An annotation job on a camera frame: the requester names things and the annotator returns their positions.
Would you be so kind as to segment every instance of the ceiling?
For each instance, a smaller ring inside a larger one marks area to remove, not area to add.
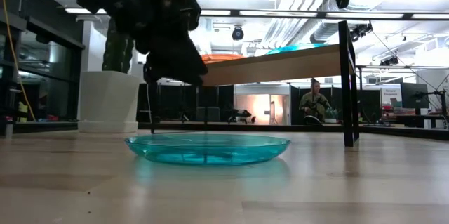
[[[65,7],[78,7],[76,0],[56,0]],[[199,0],[202,8],[229,9],[290,9],[333,10],[333,0]],[[449,0],[351,0],[343,11],[446,11]],[[90,17],[103,34],[108,18]],[[235,26],[242,27],[244,38],[232,40]],[[423,45],[437,43],[436,48],[447,48],[449,22],[373,21],[373,33],[360,39],[354,46],[358,64],[378,65],[393,50],[405,63],[415,63],[413,58]],[[201,53],[241,53],[247,56],[263,55],[273,48],[298,43],[310,43],[311,36],[320,42],[337,43],[335,23],[319,20],[281,20],[269,18],[201,18],[199,27],[191,38]]]

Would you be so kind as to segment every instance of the desk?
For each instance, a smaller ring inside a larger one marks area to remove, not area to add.
[[[436,128],[436,121],[446,121],[443,115],[397,115],[396,120],[399,124],[404,124],[407,127],[424,128],[424,120],[431,121],[431,127]]]

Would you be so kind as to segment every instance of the person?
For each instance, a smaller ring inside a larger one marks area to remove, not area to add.
[[[326,109],[330,109],[331,106],[327,98],[320,93],[320,82],[316,79],[311,79],[311,91],[301,98],[300,110],[305,115],[311,115],[324,121],[326,118]]]

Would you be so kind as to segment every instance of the blue plastic dish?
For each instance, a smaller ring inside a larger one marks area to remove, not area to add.
[[[290,141],[267,136],[228,134],[157,134],[125,140],[139,156],[153,162],[198,166],[234,166],[273,159]]]

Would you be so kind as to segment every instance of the green cactus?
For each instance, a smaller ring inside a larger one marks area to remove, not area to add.
[[[107,29],[102,70],[128,73],[133,58],[134,40],[129,34],[117,32],[115,19],[111,18]]]

